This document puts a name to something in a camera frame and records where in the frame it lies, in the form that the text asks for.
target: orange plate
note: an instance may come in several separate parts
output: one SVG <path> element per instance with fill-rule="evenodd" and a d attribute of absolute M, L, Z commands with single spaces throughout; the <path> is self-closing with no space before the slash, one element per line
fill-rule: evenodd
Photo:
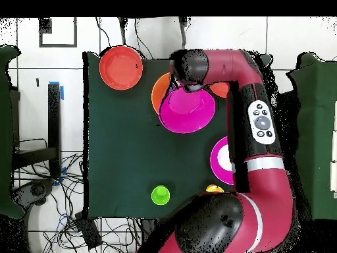
<path fill-rule="evenodd" d="M 116 90 L 127 90 L 135 86 L 142 72 L 143 63 L 138 53 L 123 45 L 108 50 L 99 62 L 101 78 Z"/>
<path fill-rule="evenodd" d="M 227 97 L 229 91 L 229 85 L 227 82 L 216 82 L 209 87 L 212 92 L 222 98 Z"/>
<path fill-rule="evenodd" d="M 161 100 L 164 98 L 167 88 L 170 84 L 170 73 L 162 75 L 158 81 L 156 81 L 151 94 L 152 106 L 156 113 L 159 114 L 159 107 L 161 106 Z"/>

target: floor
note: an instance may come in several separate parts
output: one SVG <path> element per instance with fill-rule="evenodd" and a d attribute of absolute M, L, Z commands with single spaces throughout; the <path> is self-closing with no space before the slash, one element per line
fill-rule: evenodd
<path fill-rule="evenodd" d="M 21 50 L 21 55 L 9 63 L 11 83 L 18 86 L 21 92 L 20 139 L 47 139 L 47 84 L 59 82 L 64 88 L 61 101 L 63 158 L 72 155 L 80 158 L 83 151 L 82 52 L 100 53 L 109 44 L 122 43 L 117 18 L 98 18 L 97 22 L 95 18 L 77 18 L 76 21 L 76 47 L 39 47 L 37 18 L 0 19 L 0 45 L 16 45 Z M 109 41 L 97 23 L 107 33 Z M 181 48 L 178 17 L 143 18 L 136 23 L 139 37 L 154 58 L 168 58 L 170 53 Z M 286 73 L 295 68 L 300 53 L 313 51 L 324 60 L 336 58 L 336 23 L 337 18 L 331 17 L 192 17 L 186 31 L 186 48 L 240 48 L 271 54 L 278 89 L 287 92 L 292 90 L 292 84 Z M 129 20 L 126 43 L 139 48 L 134 26 L 135 21 Z M 43 34 L 43 44 L 74 44 L 74 18 L 52 18 L 52 33 Z M 143 54 L 149 57 L 148 50 L 143 45 L 140 47 Z M 22 142 L 20 145 L 21 150 L 42 147 L 42 140 Z M 71 159 L 65 160 L 63 167 L 68 166 Z M 29 168 L 20 171 L 15 174 L 16 185 L 32 178 L 28 174 L 32 171 Z M 81 175 L 77 162 L 67 173 Z M 64 181 L 66 186 L 71 183 L 69 179 Z M 71 200 L 76 213 L 82 210 L 83 185 L 75 184 L 74 190 L 77 193 L 72 194 Z M 59 211 L 68 212 L 60 186 L 53 187 L 53 195 Z M 29 223 L 32 253 L 43 253 L 48 243 L 47 237 L 51 238 L 59 230 L 60 219 L 62 217 L 57 212 L 53 197 L 48 197 L 40 207 L 34 206 Z M 116 246 L 123 252 L 135 251 L 136 242 L 132 236 L 135 233 L 130 232 L 126 219 L 99 218 L 96 222 L 105 244 L 90 251 L 88 247 L 81 247 L 77 253 L 118 253 L 119 250 L 107 244 L 121 244 Z M 74 238 L 75 246 L 82 243 L 83 239 L 76 238 L 75 241 Z M 74 249 L 56 250 L 57 253 L 76 253 Z"/>

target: black stand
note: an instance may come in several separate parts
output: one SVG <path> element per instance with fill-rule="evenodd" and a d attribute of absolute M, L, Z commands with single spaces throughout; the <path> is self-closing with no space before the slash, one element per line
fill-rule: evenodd
<path fill-rule="evenodd" d="M 11 90 L 13 113 L 13 147 L 19 144 L 18 102 L 20 92 Z M 58 84 L 48 84 L 48 148 L 18 151 L 13 154 L 13 170 L 49 160 L 50 176 L 57 179 L 61 176 L 61 118 L 60 88 Z"/>

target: magenta plate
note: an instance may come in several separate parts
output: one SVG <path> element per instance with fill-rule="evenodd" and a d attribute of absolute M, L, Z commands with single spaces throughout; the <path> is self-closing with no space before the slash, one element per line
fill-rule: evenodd
<path fill-rule="evenodd" d="M 218 179 L 226 184 L 234 185 L 227 137 L 222 138 L 215 144 L 211 152 L 210 162 L 212 171 Z"/>

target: dark green table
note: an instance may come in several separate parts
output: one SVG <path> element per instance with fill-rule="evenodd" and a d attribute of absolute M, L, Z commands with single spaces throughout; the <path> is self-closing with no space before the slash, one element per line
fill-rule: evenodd
<path fill-rule="evenodd" d="M 143 60 L 141 80 L 126 91 L 113 90 L 99 75 L 99 57 L 89 62 L 89 215 L 164 217 L 193 194 L 217 184 L 209 156 L 226 136 L 226 100 L 215 96 L 212 121 L 192 134 L 161 125 L 151 103 L 155 82 L 169 71 L 168 60 Z M 170 190 L 170 201 L 156 206 L 151 191 Z"/>

